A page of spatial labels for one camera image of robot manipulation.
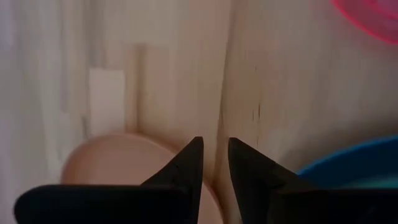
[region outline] wooden wall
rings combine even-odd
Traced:
[[[54,178],[96,133],[140,132],[176,147],[201,135],[205,177],[226,221],[238,223],[228,137],[297,170],[398,132],[398,47],[355,28],[329,0],[15,0],[12,8]],[[107,101],[119,102],[109,114]],[[97,116],[114,122],[98,130]]]

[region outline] wooden board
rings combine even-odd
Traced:
[[[297,170],[360,141],[398,133],[398,47],[373,39],[330,1],[236,1],[215,185],[238,223],[226,159],[236,136]]]
[[[55,181],[89,135],[98,112],[90,111],[96,107],[89,90],[107,94],[97,84],[88,88],[93,68],[124,75],[124,95],[112,94],[124,102],[118,113],[126,131],[176,148],[205,138],[205,177],[228,223],[239,222],[228,137],[297,170],[341,147],[398,132],[398,48],[355,28],[329,0],[0,3],[10,9],[0,16],[0,67],[13,74],[4,79],[13,82],[2,88],[2,105],[21,112],[11,113],[23,129],[13,135],[35,155],[25,163],[18,156],[25,145],[13,145],[20,152],[15,164],[29,170],[21,174],[24,186]],[[8,120],[9,111],[1,114]],[[121,126],[118,117],[109,122]]]

